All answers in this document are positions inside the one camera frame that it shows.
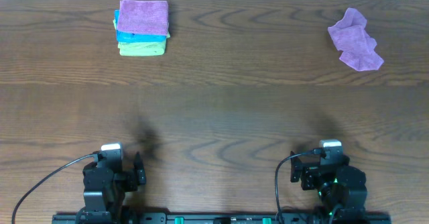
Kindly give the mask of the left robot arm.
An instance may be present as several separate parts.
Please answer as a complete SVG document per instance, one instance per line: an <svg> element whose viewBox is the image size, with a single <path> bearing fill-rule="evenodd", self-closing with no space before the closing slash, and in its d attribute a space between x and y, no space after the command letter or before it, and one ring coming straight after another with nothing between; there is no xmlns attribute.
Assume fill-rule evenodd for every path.
<svg viewBox="0 0 429 224"><path fill-rule="evenodd" d="M105 150L93 154L94 161L83 173L84 203L75 217L82 223L139 223L138 214L123 205L125 194L146 184L143 160L135 154L133 168L124 170L121 150Z"/></svg>

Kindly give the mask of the purple microfiber cloth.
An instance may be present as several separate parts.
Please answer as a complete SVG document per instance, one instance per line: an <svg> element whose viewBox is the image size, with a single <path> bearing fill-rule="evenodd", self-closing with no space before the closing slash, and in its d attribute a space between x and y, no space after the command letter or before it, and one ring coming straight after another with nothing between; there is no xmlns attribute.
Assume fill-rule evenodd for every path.
<svg viewBox="0 0 429 224"><path fill-rule="evenodd" d="M339 60L358 72L379 70L384 63L375 52L376 40L365 31L366 25L361 12L348 8L341 20L328 27L335 48L342 52Z"/></svg>

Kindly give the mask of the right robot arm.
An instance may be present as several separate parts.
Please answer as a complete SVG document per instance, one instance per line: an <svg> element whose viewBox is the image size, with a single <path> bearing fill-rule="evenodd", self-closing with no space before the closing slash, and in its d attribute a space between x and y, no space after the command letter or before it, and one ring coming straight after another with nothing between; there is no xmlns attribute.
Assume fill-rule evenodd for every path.
<svg viewBox="0 0 429 224"><path fill-rule="evenodd" d="M303 163L291 153L291 182L301 182L302 190L316 190L321 207L314 210L313 223L358 223L365 219L367 198L366 175L350 166L350 158L342 150L316 148L318 162Z"/></svg>

